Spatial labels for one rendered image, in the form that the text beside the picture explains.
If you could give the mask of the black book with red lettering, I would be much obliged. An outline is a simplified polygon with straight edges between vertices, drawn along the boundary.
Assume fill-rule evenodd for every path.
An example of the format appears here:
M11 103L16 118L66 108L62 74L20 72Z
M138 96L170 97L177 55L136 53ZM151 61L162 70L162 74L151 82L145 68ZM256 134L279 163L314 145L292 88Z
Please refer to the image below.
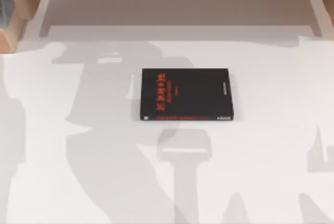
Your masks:
M231 121L234 108L227 68L144 68L142 121Z

